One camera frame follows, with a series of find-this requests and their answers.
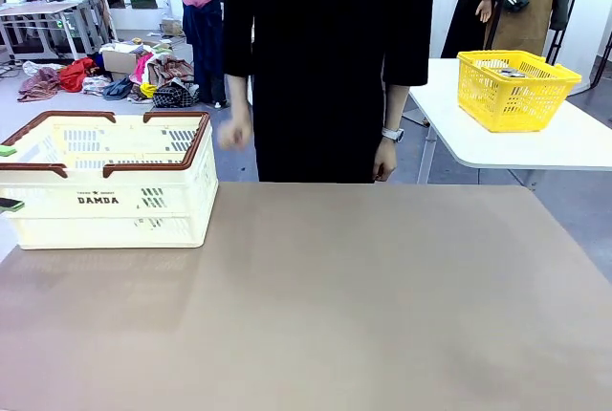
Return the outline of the person's right hand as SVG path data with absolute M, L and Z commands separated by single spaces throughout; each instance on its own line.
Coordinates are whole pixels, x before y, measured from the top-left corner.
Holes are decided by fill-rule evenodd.
M 218 131 L 218 142 L 224 150 L 237 150 L 247 146 L 252 136 L 249 117 L 232 118 L 224 121 Z

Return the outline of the person's left hand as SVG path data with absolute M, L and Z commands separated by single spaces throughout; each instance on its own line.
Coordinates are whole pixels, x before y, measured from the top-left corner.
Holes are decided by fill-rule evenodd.
M 387 182 L 396 168 L 396 143 L 388 138 L 382 138 L 375 155 L 373 180 L 375 182 Z

